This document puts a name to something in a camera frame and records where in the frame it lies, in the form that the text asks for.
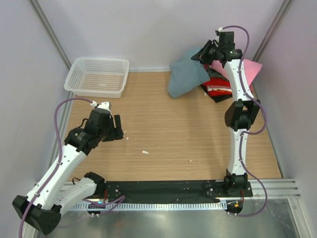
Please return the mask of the blue-grey t shirt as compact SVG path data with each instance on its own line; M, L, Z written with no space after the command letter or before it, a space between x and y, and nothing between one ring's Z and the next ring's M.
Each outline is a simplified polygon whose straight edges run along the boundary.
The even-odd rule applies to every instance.
M199 61L191 59L201 49L201 47L188 49L176 62L169 66L171 75L168 93L173 99L181 97L210 80L205 67Z

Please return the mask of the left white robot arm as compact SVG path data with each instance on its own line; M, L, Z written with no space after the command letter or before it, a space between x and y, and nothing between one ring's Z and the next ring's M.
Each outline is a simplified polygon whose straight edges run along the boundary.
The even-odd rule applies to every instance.
M100 198L106 190L105 179L88 172L71 188L60 189L74 169L100 142L123 139L120 115L95 108L84 127L72 129L64 140L61 153L42 179L27 195L18 195L12 205L23 223L44 235L50 234L62 216L78 201L89 196Z

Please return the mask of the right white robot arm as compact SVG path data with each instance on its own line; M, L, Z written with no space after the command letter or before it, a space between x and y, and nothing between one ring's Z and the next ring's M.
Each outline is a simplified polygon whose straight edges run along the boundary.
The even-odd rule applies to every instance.
M209 40L194 56L202 64L219 61L229 80L233 103L224 115L226 126L231 132L231 152L223 181L207 183L210 197L251 196L246 170L247 140L251 126L260 110L259 101L250 90L245 76L243 53L235 48L234 32L217 30L217 39Z

